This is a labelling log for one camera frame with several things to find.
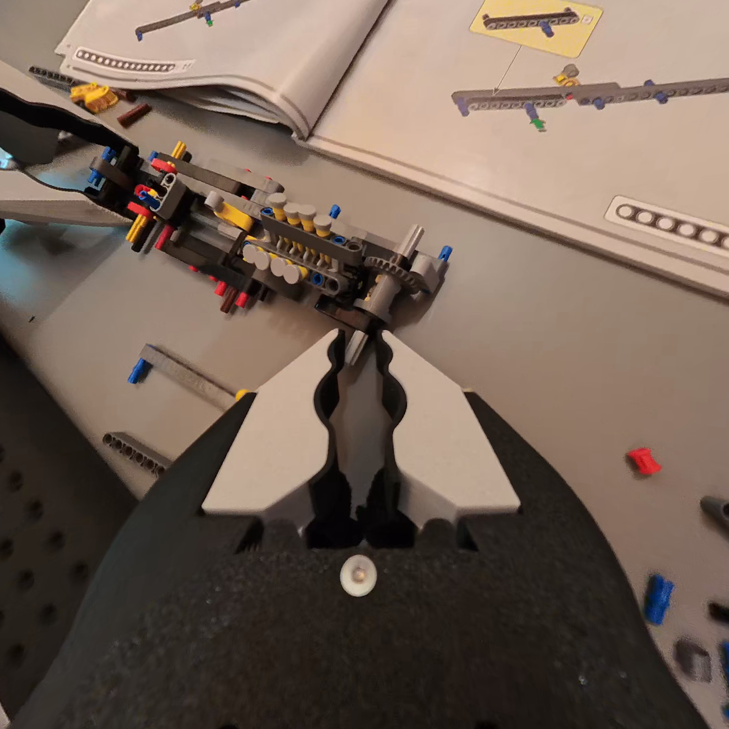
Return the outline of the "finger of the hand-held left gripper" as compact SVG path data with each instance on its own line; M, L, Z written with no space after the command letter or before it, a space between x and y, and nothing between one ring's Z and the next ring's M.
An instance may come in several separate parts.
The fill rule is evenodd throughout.
M26 224L73 224L129 228L129 218L86 194L46 185L23 170L1 171L1 218Z
M47 165L58 153L60 132L117 152L126 147L139 152L122 132L1 62L2 151L24 166Z

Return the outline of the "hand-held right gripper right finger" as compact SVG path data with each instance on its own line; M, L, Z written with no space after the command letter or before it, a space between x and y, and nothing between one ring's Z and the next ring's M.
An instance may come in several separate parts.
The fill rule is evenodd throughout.
M388 331L376 339L376 364L389 422L367 526L422 529L435 519L516 513L521 501L465 390Z

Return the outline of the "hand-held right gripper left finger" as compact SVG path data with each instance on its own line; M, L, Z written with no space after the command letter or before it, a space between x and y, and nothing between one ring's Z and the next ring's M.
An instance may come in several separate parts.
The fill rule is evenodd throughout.
M203 501L205 515L297 527L350 522L351 487L332 423L345 339L331 330L256 390Z

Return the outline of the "dark grey long toy beam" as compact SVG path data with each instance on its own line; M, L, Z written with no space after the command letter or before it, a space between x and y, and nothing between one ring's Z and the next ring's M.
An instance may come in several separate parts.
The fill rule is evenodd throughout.
M186 364L177 356L147 343L141 349L127 382L130 385L141 384L153 371L169 378L189 393L200 397L220 410L226 410L236 403L236 393L234 391Z

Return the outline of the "black long holed toy beam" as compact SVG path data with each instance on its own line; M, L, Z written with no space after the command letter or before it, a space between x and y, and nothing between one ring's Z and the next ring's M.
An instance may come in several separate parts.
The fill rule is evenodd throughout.
M172 460L125 432L107 432L102 437L102 442L154 478L162 476L173 463Z

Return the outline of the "toy car chassis assembly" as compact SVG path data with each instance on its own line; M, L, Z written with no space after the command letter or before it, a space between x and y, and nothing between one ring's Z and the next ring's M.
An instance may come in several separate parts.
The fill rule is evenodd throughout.
M197 166L181 141L147 159L107 147L88 183L93 202L130 219L132 251L159 250L213 280L225 314L268 295L312 305L351 330L349 365L390 324L400 297L437 292L453 254L420 250L421 226L388 241L340 222L337 205L318 212L294 202L272 178Z

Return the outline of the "grey building instruction booklet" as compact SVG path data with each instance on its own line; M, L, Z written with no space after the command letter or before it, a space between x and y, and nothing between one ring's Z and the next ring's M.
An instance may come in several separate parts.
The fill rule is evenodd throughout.
M727 297L727 2L88 2L55 52Z

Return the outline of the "yellow toy connector piece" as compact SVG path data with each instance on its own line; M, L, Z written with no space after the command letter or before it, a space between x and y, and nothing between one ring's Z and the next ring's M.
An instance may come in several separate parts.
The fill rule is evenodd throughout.
M71 87L69 98L72 103L83 106L92 114L108 111L119 103L117 94L107 85L87 83Z

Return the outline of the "black perforated panel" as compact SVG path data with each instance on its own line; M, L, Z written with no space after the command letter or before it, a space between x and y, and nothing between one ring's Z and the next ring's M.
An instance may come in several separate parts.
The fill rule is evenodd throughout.
M1 339L1 698L13 719L136 498Z

